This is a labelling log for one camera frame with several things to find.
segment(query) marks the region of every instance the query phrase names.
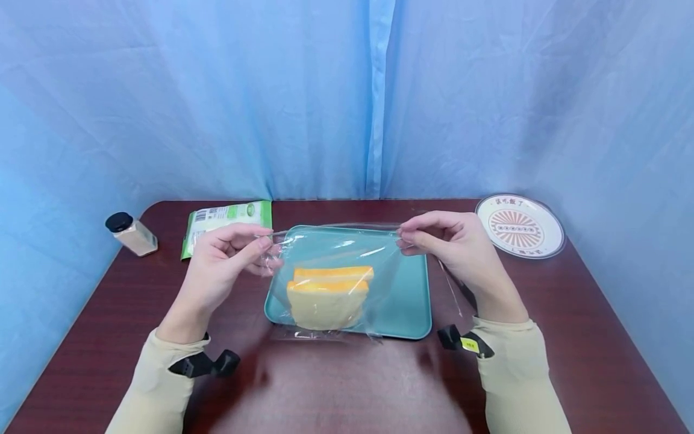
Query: wooden table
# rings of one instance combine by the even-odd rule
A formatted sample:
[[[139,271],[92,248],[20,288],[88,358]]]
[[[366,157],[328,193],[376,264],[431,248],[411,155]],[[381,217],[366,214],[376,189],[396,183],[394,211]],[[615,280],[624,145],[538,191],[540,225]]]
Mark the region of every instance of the wooden table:
[[[426,210],[472,211],[476,200],[283,201],[274,228],[330,222],[402,222]],[[222,202],[160,202],[142,221],[160,238],[145,258],[121,251],[8,433],[102,433],[130,383],[147,334],[183,281],[179,261],[189,212]],[[530,315],[544,332],[552,382],[574,433],[686,433],[581,258],[501,253]],[[434,330],[471,327],[472,308],[429,258]],[[272,339],[263,314],[268,281],[245,275],[210,324],[213,358],[242,357],[231,378],[198,380],[190,433],[485,433],[484,393],[472,353],[418,342]]]

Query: green package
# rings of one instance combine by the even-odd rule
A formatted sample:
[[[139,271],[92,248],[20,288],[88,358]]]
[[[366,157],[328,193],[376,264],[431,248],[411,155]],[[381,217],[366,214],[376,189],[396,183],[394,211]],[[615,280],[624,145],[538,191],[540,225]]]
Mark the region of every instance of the green package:
[[[183,239],[181,260],[193,256],[195,243],[202,234],[232,223],[255,223],[271,228],[272,203],[270,201],[257,201],[191,212],[188,217],[188,229],[185,231],[185,238]]]

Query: white plate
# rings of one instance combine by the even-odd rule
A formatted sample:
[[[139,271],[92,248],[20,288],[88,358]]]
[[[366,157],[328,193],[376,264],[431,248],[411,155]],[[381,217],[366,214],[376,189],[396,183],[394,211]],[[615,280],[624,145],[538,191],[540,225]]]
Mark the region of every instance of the white plate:
[[[521,258],[544,259],[564,247],[564,230],[544,206],[515,194],[496,194],[478,203],[477,216],[491,241]]]

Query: hand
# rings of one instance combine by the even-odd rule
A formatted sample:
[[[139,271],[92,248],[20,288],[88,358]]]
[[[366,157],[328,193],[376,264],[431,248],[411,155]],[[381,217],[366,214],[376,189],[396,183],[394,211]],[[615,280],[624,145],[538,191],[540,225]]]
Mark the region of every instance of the hand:
[[[427,212],[401,224],[398,234],[401,238],[398,246],[403,254],[435,255],[470,288],[481,318],[527,321],[527,311],[516,286],[475,213]]]
[[[210,316],[229,296],[242,270],[271,276],[278,261],[263,265],[261,256],[273,248],[272,229],[236,223],[205,233],[195,245],[183,286],[157,336],[190,343],[203,338]]]

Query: blue backdrop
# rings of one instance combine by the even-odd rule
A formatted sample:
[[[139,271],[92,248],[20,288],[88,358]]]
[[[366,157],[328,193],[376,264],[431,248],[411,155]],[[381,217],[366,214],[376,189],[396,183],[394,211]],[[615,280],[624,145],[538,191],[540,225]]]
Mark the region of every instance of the blue backdrop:
[[[3,2],[0,427],[108,267],[112,212],[517,191],[559,213],[693,429],[693,19],[655,0]]]

